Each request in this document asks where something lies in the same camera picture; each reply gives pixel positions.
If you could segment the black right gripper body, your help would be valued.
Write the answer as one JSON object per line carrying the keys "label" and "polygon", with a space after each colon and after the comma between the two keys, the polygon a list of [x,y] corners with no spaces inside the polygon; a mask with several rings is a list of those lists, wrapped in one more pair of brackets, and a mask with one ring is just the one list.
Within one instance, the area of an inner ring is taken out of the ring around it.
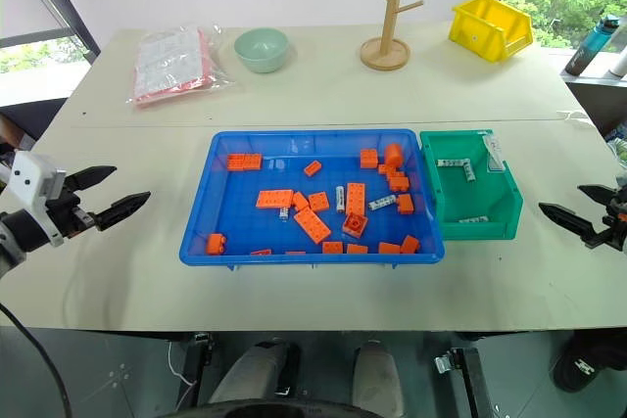
{"label": "black right gripper body", "polygon": [[616,190],[616,197],[610,204],[601,204],[605,207],[606,215],[602,222],[607,228],[585,242],[589,249],[600,245],[608,245],[619,252],[625,251],[626,241],[626,188]]}

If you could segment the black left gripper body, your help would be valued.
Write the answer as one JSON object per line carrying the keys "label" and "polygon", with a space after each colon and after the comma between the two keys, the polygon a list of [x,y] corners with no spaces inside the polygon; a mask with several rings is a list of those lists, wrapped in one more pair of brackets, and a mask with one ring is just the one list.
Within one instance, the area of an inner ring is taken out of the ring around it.
{"label": "black left gripper body", "polygon": [[47,214],[64,238],[73,238],[96,226],[95,216],[79,207],[80,198],[76,194],[96,184],[94,177],[70,176],[64,181],[59,197],[46,202]]}

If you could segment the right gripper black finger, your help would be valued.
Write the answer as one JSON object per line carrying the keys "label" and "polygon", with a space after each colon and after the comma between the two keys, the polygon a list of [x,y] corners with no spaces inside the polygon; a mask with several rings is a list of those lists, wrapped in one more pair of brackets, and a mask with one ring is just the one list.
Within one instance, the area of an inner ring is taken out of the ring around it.
{"label": "right gripper black finger", "polygon": [[579,185],[578,189],[598,204],[610,204],[616,197],[616,190],[603,185]]}
{"label": "right gripper black finger", "polygon": [[539,208],[552,222],[578,235],[582,241],[589,241],[596,235],[593,224],[570,209],[550,203],[539,203]]}

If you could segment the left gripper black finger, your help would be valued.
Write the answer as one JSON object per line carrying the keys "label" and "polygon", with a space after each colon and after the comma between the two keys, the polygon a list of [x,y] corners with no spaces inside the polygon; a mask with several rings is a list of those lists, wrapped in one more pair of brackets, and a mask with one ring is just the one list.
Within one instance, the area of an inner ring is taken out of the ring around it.
{"label": "left gripper black finger", "polygon": [[113,165],[90,166],[68,175],[65,178],[65,187],[69,191],[83,191],[101,183],[116,170]]}
{"label": "left gripper black finger", "polygon": [[114,203],[108,209],[94,215],[94,223],[99,231],[105,231],[131,217],[150,198],[150,192],[128,195]]}

